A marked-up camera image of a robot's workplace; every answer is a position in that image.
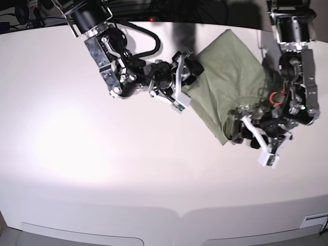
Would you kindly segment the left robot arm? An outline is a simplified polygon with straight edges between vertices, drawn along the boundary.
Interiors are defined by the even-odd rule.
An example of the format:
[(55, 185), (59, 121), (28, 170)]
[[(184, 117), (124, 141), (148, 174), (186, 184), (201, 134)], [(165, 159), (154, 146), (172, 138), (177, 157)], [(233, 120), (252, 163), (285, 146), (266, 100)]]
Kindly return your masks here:
[(310, 1), (268, 1), (272, 31), (280, 52), (279, 86), (269, 93), (268, 105), (247, 106), (234, 117), (231, 141), (248, 139), (251, 147), (276, 157), (278, 148), (291, 140), (291, 130), (309, 126), (320, 116), (313, 50), (316, 12)]

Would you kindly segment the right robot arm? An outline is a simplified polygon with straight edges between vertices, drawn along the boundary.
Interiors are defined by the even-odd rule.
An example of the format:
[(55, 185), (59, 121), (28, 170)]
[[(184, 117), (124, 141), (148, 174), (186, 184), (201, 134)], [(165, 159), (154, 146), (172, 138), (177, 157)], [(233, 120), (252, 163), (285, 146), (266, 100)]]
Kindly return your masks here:
[[(191, 85), (204, 72), (200, 62), (190, 58), (189, 50), (177, 52), (171, 63), (162, 60), (149, 63), (144, 58), (154, 55), (161, 47), (155, 33), (130, 22), (115, 20), (110, 8), (102, 1), (53, 1), (53, 4), (66, 19), (74, 36), (85, 36), (84, 43), (111, 96), (125, 99), (145, 91), (152, 97), (159, 96), (185, 107), (182, 101), (190, 98), (182, 88)], [(118, 25), (153, 38), (155, 47), (133, 54)]]

